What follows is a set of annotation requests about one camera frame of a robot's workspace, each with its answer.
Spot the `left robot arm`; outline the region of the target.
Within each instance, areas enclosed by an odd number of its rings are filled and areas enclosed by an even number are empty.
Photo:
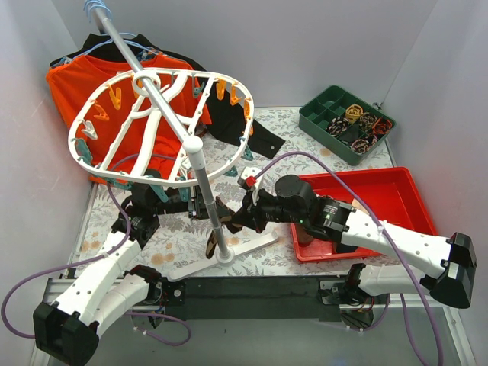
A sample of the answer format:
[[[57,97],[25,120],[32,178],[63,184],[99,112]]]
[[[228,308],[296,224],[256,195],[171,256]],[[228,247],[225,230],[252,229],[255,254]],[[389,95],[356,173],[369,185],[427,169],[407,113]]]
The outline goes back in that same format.
[[[121,206],[99,251],[101,259],[52,303],[34,311],[36,347],[68,365],[87,364],[103,333],[138,303],[168,308],[185,302],[184,281],[144,265],[126,269],[159,228],[163,202],[149,185],[135,184]]]

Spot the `navy sock red cuff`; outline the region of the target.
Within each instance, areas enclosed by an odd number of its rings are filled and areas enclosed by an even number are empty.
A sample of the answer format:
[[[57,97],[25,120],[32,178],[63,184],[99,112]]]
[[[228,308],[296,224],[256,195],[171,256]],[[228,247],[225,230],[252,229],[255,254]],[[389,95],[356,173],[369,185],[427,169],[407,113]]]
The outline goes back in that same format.
[[[360,210],[360,211],[362,211],[362,212],[364,212],[364,213],[368,214],[368,211],[366,210],[366,208],[365,208],[365,207],[364,207],[364,206],[363,206],[363,205],[362,205],[362,204],[361,204],[361,203],[360,203],[358,200],[354,199],[354,200],[352,201],[352,206],[353,206],[355,209]]]

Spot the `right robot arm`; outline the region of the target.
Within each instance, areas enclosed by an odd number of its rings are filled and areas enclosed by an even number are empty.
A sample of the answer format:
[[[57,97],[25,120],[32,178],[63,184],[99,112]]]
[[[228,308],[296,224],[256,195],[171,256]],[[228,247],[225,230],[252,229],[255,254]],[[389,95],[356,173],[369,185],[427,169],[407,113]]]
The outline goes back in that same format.
[[[396,226],[351,204],[316,194],[310,183],[296,175],[279,178],[273,194],[257,188],[254,176],[239,178],[238,184],[246,191],[242,206],[230,220],[238,230],[246,227],[260,233],[269,222],[294,223],[340,252],[365,248],[400,260],[399,265],[384,270],[353,265],[344,282],[350,301],[420,292],[453,308],[470,307],[477,260],[468,235],[433,236]]]

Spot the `dark navy sock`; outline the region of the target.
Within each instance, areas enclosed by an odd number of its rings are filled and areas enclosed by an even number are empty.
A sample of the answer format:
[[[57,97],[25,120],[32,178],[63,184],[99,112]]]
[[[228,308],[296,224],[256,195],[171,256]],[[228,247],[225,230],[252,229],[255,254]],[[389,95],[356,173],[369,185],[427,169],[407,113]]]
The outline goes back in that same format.
[[[334,251],[336,254],[352,253],[358,249],[357,246],[346,245],[343,243],[336,243],[334,246]]]

